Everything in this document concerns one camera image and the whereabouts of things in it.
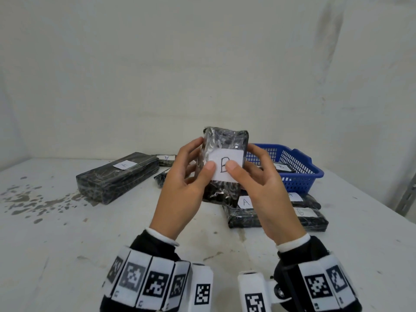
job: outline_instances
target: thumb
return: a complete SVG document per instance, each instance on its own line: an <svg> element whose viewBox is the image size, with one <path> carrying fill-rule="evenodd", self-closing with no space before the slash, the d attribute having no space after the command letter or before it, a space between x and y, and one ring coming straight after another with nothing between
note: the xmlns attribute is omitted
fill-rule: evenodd
<svg viewBox="0 0 416 312"><path fill-rule="evenodd" d="M244 186L245 190L250 193L260 186L250 174L235 161L227 161L226 170L238 183Z"/></svg>
<svg viewBox="0 0 416 312"><path fill-rule="evenodd" d="M216 165L214 161L208 161L201 172L199 172L198 177L191 186L196 187L200 191L204 191L205 186L209 184L211 178L214 176Z"/></svg>

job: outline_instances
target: black sleeve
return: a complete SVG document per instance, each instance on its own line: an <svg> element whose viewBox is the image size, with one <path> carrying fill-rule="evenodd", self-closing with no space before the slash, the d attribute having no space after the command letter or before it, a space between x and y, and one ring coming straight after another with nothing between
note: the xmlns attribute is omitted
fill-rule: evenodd
<svg viewBox="0 0 416 312"><path fill-rule="evenodd" d="M146 230L136 237L130 246L132 250L146 253L152 256L166 258L175 262L179 261L179 256L175 253L175 247L162 242L151 236ZM100 312L139 312L149 311L143 309L136 309L128 307L127 305L113 301L110 298L104 297L101 301Z"/></svg>
<svg viewBox="0 0 416 312"><path fill-rule="evenodd" d="M282 268L284 266L291 266L300 264L303 262L310 262L314 260L319 260L322 257L325 257L329 255L329 251L326 249L326 247L323 245L323 243L316 237L311 236L311 239L293 249L284 253L278 252L278 256L280 258L280 262L278 263L275 273L273 275L273 278L278 283L280 289L283 291L285 296L290 297L290 289L288 284L286 283L286 280L284 278ZM304 285L303 277L300 273L299 269L293 269L288 271L288 275L290 278L290 281L293 285L293 288L296 292L297 297L299 298L299 301L305 311L315 311L314 307L312 306L312 303L309 299L309 294L307 292L307 289ZM294 300L289 300L287 302L281 303L281 305L288 310L289 312L297 312ZM362 310L361 304L358 300L355 300L353 303L348 305L343 309L343 311L349 311L349 312L359 312Z"/></svg>

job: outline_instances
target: person's left hand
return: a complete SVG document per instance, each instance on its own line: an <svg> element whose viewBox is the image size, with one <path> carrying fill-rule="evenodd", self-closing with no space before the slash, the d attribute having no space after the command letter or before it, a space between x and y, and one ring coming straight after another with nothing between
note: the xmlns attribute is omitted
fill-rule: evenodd
<svg viewBox="0 0 416 312"><path fill-rule="evenodd" d="M176 240L180 232L197 213L216 165L209 161L197 178L186 178L195 171L196 164L189 165L199 155L203 138L199 137L180 148L159 196L155 214L149 228Z"/></svg>

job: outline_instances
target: fingernail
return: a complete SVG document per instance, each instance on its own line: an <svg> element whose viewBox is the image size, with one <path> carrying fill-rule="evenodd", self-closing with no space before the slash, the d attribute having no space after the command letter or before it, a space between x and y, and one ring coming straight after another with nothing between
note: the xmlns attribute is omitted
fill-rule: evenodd
<svg viewBox="0 0 416 312"><path fill-rule="evenodd" d="M215 168L215 162L214 162L214 161L208 161L208 162L205 164L205 168L206 168L207 170L213 170L213 169Z"/></svg>
<svg viewBox="0 0 416 312"><path fill-rule="evenodd" d="M238 166L237 162L235 162L233 160L229 160L229 161L226 162L226 168L229 169L230 171L235 169L237 166Z"/></svg>

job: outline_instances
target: qr code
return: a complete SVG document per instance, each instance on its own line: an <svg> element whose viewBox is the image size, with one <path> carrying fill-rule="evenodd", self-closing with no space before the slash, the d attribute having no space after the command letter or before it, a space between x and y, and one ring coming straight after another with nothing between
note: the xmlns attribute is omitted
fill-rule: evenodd
<svg viewBox="0 0 416 312"><path fill-rule="evenodd" d="M195 293L195 305L209 304L210 284L197 284Z"/></svg>
<svg viewBox="0 0 416 312"><path fill-rule="evenodd" d="M111 266L110 271L108 272L108 275L107 275L107 279L108 279L111 283L113 283L113 282L114 282L114 279L116 278L117 273L119 272L119 270L120 270L120 268L121 268L122 264L123 264L123 260L122 260L120 257L118 257L118 256L117 256L117 257L116 257L116 260L114 261L114 263L113 263L113 265Z"/></svg>
<svg viewBox="0 0 416 312"><path fill-rule="evenodd" d="M128 262L123 271L123 275L120 278L119 285L134 292L138 292L141 280L145 273L145 267Z"/></svg>
<svg viewBox="0 0 416 312"><path fill-rule="evenodd" d="M176 275L174 277L174 281L172 284L171 293L169 294L169 298L177 297L182 294L182 289L185 285L185 278L186 274Z"/></svg>
<svg viewBox="0 0 416 312"><path fill-rule="evenodd" d="M162 298L168 283L169 275L151 271L144 286L143 294Z"/></svg>
<svg viewBox="0 0 416 312"><path fill-rule="evenodd" d="M266 312L263 295L261 293L250 293L245 295L245 304L248 312Z"/></svg>
<svg viewBox="0 0 416 312"><path fill-rule="evenodd" d="M338 265L327 269L327 274L330 277L331 283L334 286L335 292L339 293L348 287L348 284L344 278L344 274L341 272Z"/></svg>
<svg viewBox="0 0 416 312"><path fill-rule="evenodd" d="M332 297L330 286L324 274L305 276L312 299Z"/></svg>

